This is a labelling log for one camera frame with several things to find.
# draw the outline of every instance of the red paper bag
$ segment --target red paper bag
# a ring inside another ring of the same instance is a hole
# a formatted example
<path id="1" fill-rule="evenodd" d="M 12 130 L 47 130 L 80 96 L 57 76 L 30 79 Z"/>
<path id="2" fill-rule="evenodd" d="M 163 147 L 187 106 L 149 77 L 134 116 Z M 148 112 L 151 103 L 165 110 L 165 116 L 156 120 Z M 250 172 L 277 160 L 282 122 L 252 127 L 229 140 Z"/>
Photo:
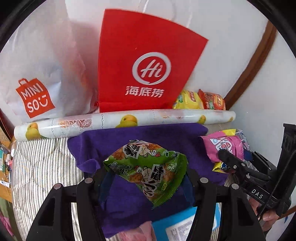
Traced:
<path id="1" fill-rule="evenodd" d="M 174 22 L 106 9 L 99 48 L 100 112 L 172 108 L 206 43 Z"/>
<path id="2" fill-rule="evenodd" d="M 25 110 L 30 118 L 55 108 L 48 90 L 41 81 L 32 79 L 28 82 L 26 79 L 21 79 L 19 80 L 19 84 L 20 87 L 16 91 L 22 98 Z"/>

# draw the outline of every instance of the human hand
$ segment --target human hand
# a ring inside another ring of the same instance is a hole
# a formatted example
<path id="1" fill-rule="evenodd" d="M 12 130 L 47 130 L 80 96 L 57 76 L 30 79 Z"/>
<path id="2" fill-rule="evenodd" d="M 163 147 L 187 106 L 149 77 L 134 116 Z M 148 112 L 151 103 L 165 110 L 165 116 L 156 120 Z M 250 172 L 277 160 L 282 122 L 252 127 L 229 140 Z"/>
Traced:
<path id="1" fill-rule="evenodd" d="M 255 214 L 257 215 L 257 208 L 261 205 L 259 202 L 257 202 L 255 199 L 250 198 L 249 199 L 249 203 L 253 209 L 253 211 L 255 212 Z M 279 219 L 279 216 L 276 214 L 275 210 L 270 209 L 268 210 L 266 213 L 263 214 L 263 220 L 265 221 L 265 223 L 262 226 L 262 230 L 263 231 L 268 231 L 269 229 L 271 229 L 272 225 Z"/>

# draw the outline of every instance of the brown wooden trim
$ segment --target brown wooden trim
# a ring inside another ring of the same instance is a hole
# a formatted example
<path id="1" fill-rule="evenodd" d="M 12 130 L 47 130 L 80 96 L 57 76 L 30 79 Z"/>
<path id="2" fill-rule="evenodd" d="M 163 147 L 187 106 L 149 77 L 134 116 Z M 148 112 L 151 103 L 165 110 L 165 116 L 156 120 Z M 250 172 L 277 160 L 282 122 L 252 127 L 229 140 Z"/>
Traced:
<path id="1" fill-rule="evenodd" d="M 281 218 L 284 218 L 284 217 L 286 217 L 286 216 L 289 216 L 290 214 L 292 214 L 292 213 L 294 213 L 294 212 L 296 212 L 296 206 L 290 208 L 285 214 L 283 214 L 283 215 L 281 216 Z"/>
<path id="2" fill-rule="evenodd" d="M 274 43 L 275 37 L 276 28 L 270 21 L 268 21 L 262 39 L 255 53 L 253 54 L 248 66 L 224 98 L 227 110 L 229 110 L 239 99 L 239 97 L 244 93 L 244 91 L 248 88 L 250 83 L 255 78 L 258 71 L 261 69 Z"/>

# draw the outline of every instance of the white circle logo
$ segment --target white circle logo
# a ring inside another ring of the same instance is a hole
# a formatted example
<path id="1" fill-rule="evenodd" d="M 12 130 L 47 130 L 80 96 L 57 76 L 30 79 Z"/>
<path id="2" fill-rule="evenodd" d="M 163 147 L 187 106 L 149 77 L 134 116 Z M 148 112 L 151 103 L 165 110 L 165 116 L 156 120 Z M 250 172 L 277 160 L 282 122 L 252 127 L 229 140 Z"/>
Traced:
<path id="1" fill-rule="evenodd" d="M 157 85 L 165 81 L 170 71 L 170 60 L 166 55 L 159 52 L 150 52 L 142 55 L 135 61 L 132 68 L 133 77 L 143 85 Z"/>

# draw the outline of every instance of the shopping bag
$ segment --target shopping bag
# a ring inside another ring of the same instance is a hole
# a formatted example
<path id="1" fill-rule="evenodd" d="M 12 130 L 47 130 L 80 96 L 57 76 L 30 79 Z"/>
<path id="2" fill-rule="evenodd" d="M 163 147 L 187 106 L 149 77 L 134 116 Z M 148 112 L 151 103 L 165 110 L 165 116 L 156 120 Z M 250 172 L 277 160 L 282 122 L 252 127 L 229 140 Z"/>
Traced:
<path id="1" fill-rule="evenodd" d="M 20 87 L 16 91 L 22 98 L 25 110 L 30 118 L 55 108 L 48 90 L 38 79 L 33 79 L 30 82 L 21 79 L 18 82 Z"/>
<path id="2" fill-rule="evenodd" d="M 206 43 L 172 21 L 106 9 L 99 47 L 100 111 L 172 108 Z"/>
<path id="3" fill-rule="evenodd" d="M 45 1 L 0 52 L 0 93 L 24 122 L 81 115 L 95 109 L 72 36 L 65 1 Z"/>

